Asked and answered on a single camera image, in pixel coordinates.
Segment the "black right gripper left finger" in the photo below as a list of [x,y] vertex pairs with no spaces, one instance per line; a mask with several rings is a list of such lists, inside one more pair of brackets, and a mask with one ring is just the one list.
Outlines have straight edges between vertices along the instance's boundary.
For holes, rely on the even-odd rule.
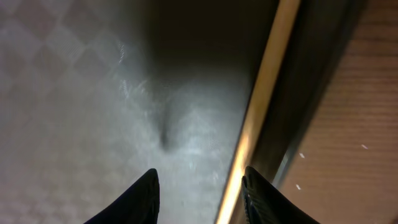
[[157,224],[159,209],[159,177],[152,168],[85,224]]

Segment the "wooden chopstick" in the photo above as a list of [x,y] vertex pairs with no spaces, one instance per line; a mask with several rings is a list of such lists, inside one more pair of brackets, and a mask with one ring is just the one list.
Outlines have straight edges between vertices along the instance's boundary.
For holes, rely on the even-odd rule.
[[279,1],[215,218],[216,224],[228,224],[231,221],[244,168],[254,154],[300,4],[301,0]]

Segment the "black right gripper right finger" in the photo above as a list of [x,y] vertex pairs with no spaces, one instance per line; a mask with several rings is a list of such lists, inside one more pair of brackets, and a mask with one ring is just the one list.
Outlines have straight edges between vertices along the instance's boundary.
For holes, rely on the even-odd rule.
[[251,166],[245,168],[241,190],[247,224],[319,224]]

